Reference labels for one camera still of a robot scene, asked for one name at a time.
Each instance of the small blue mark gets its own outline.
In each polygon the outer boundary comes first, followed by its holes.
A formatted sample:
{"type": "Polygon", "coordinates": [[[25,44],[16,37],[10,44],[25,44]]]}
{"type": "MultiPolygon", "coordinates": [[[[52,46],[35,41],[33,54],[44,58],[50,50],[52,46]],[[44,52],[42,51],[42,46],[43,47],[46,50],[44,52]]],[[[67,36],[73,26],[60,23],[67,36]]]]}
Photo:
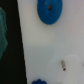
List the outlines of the small blue mark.
{"type": "Polygon", "coordinates": [[[32,84],[47,84],[45,81],[41,81],[38,79],[37,81],[33,81],[32,84]]]}
{"type": "Polygon", "coordinates": [[[38,0],[37,12],[43,23],[54,24],[62,12],[62,0],[38,0]]]}

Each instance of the white surface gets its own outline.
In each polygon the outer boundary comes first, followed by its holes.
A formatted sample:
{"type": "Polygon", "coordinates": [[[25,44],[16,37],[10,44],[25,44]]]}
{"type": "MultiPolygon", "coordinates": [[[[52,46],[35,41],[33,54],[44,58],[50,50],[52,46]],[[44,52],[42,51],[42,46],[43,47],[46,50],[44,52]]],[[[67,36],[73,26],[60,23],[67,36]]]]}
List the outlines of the white surface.
{"type": "Polygon", "coordinates": [[[18,0],[18,7],[28,84],[84,84],[84,0],[63,0],[60,19],[50,26],[39,19],[37,0],[18,0]]]}

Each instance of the blue shape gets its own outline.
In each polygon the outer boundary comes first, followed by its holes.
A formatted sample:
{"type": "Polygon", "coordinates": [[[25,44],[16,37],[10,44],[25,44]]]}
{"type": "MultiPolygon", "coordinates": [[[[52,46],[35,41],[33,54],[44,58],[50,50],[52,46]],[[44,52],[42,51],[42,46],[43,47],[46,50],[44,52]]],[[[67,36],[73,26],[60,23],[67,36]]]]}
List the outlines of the blue shape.
{"type": "Polygon", "coordinates": [[[54,24],[62,12],[62,0],[38,0],[37,12],[43,23],[54,24]]]}
{"type": "Polygon", "coordinates": [[[41,81],[38,79],[37,81],[33,81],[32,84],[47,84],[45,81],[41,81]]]}

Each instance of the dark background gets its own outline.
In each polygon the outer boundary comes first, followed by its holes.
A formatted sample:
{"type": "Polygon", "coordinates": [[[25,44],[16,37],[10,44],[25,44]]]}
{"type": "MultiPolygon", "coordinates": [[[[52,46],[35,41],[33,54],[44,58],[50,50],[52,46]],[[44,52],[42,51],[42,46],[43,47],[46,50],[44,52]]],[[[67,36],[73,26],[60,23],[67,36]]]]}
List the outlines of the dark background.
{"type": "Polygon", "coordinates": [[[0,60],[0,84],[27,84],[17,0],[0,0],[6,12],[8,46],[0,60]]]}

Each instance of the blue oval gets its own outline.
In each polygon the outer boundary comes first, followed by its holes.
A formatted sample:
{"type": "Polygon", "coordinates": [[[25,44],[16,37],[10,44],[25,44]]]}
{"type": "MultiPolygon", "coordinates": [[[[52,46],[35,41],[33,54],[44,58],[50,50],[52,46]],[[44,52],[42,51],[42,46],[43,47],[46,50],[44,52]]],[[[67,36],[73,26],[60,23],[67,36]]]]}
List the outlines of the blue oval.
{"type": "Polygon", "coordinates": [[[62,0],[38,0],[37,12],[43,23],[54,24],[62,12],[62,0]]]}

